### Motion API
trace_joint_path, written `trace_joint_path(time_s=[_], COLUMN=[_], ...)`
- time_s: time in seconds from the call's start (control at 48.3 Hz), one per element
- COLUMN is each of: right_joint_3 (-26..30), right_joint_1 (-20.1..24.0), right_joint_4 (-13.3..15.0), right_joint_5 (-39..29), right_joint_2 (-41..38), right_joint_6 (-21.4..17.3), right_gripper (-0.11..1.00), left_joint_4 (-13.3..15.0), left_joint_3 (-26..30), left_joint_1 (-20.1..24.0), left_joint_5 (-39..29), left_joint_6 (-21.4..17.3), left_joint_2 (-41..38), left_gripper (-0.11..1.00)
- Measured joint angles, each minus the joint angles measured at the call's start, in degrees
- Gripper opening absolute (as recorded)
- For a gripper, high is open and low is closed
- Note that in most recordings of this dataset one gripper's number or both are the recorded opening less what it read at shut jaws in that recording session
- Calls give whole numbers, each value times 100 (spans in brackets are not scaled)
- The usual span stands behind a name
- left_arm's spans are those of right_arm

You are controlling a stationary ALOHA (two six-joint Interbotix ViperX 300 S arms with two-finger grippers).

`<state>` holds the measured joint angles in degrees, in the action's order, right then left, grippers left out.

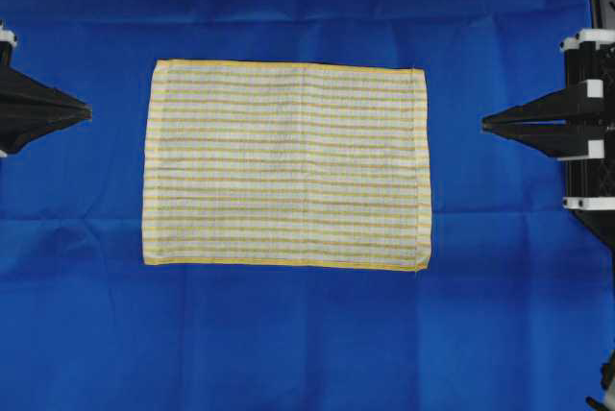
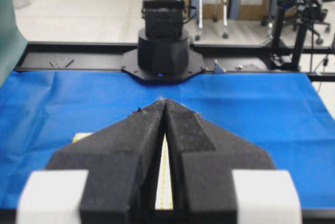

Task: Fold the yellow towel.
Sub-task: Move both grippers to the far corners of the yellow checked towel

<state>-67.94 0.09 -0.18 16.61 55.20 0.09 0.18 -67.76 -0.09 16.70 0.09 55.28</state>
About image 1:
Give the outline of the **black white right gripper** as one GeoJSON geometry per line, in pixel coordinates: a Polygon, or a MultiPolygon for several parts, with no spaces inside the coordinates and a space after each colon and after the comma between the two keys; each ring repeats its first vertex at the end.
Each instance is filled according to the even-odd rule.
{"type": "Polygon", "coordinates": [[[483,117],[482,129],[566,162],[568,208],[614,207],[614,32],[582,29],[560,44],[565,88],[483,117]],[[564,120],[565,124],[514,124],[564,120]]]}

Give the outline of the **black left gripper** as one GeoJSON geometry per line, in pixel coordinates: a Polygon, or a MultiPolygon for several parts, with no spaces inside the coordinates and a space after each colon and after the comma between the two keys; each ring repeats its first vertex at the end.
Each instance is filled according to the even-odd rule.
{"type": "Polygon", "coordinates": [[[43,85],[29,76],[12,69],[12,52],[17,36],[0,21],[1,103],[30,105],[42,109],[67,109],[83,114],[60,116],[52,119],[2,119],[1,151],[7,155],[19,153],[28,143],[49,133],[63,130],[91,119],[91,108],[77,98],[56,88],[43,85]]]}

